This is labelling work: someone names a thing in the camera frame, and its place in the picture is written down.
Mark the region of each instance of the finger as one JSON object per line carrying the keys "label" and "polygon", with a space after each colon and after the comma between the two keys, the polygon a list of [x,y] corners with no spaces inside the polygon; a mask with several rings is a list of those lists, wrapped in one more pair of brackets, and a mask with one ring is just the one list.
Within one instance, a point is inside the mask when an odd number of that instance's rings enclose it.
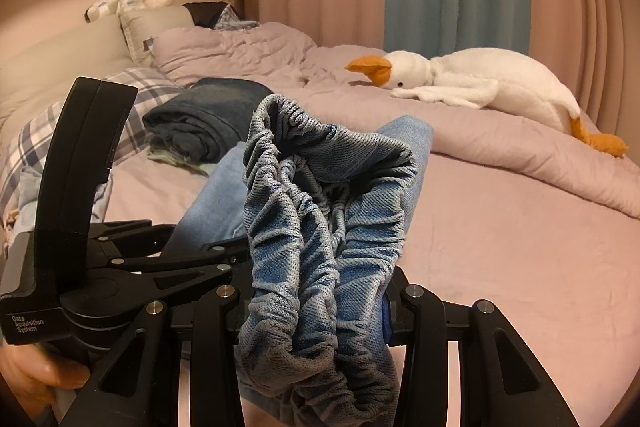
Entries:
{"label": "finger", "polygon": [[21,371],[33,380],[61,389],[78,389],[91,376],[89,369],[75,360],[47,352],[40,346],[25,346],[20,356]]}

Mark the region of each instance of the stuffed toy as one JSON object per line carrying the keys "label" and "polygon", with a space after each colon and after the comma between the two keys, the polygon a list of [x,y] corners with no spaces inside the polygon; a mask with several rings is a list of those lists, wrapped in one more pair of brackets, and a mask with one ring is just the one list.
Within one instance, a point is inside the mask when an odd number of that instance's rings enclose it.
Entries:
{"label": "stuffed toy", "polygon": [[622,139],[587,131],[573,93],[544,64],[510,50],[471,48],[430,60],[396,51],[358,58],[346,67],[363,73],[396,98],[488,107],[552,127],[594,149],[620,157]]}
{"label": "stuffed toy", "polygon": [[94,22],[107,15],[119,15],[131,10],[171,6],[173,3],[174,0],[99,0],[84,12],[84,19],[87,22]]}

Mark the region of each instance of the jeans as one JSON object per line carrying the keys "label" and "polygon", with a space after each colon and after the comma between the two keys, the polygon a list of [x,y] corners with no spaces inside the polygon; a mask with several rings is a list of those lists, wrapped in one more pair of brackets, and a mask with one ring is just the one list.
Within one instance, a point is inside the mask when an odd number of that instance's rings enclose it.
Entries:
{"label": "jeans", "polygon": [[408,116],[355,133],[268,96],[247,143],[222,159],[166,245],[247,234],[255,295],[236,349],[241,393],[280,421],[393,423],[399,385],[382,297],[432,137]]}

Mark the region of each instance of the pillow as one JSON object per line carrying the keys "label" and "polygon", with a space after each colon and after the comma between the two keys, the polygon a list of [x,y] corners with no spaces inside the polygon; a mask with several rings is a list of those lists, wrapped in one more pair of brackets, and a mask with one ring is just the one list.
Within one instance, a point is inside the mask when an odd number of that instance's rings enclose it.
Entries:
{"label": "pillow", "polygon": [[133,67],[116,15],[99,19],[0,64],[0,147],[49,105],[64,100],[78,76],[103,78]]}
{"label": "pillow", "polygon": [[184,6],[165,6],[146,10],[130,10],[120,14],[122,32],[132,60],[151,67],[153,38],[171,28],[193,28],[193,19]]}
{"label": "pillow", "polygon": [[[105,80],[138,88],[138,95],[113,157],[113,165],[116,166],[144,149],[146,131],[142,117],[157,105],[183,92],[184,88],[158,70],[146,68],[132,68],[108,76]],[[56,102],[27,123],[0,153],[0,209],[4,227],[7,217],[17,207],[17,187],[22,170],[29,166],[42,172],[53,129],[63,105],[64,102]]]}

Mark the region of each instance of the checkered cloth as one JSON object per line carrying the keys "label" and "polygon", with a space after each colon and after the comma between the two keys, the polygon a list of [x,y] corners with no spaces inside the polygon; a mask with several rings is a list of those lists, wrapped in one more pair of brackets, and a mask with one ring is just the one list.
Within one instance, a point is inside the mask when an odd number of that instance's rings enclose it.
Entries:
{"label": "checkered cloth", "polygon": [[[108,76],[105,80],[138,88],[136,101],[113,157],[113,165],[116,166],[144,149],[146,131],[142,117],[157,105],[183,92],[184,88],[177,86],[158,70],[147,68],[132,68]],[[55,103],[31,120],[0,153],[0,209],[4,227],[17,208],[17,188],[22,170],[29,166],[42,173],[53,129],[63,105],[64,102]]]}

